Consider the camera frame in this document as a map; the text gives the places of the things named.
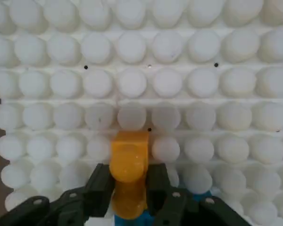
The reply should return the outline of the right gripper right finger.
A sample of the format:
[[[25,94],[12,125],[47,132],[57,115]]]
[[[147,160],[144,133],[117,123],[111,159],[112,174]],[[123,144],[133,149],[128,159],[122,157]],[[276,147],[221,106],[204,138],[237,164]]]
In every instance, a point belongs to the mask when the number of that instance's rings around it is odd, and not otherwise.
[[[170,184],[165,164],[150,165],[146,200],[154,226],[248,226],[249,223],[216,196],[200,201],[186,188]]]

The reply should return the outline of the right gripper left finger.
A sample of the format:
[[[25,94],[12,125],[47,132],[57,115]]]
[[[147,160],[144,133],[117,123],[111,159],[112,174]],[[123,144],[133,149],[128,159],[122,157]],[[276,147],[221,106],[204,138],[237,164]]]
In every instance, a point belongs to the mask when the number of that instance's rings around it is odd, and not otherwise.
[[[109,166],[97,164],[85,186],[65,191],[50,202],[33,196],[0,217],[0,226],[83,226],[107,213],[115,188]]]

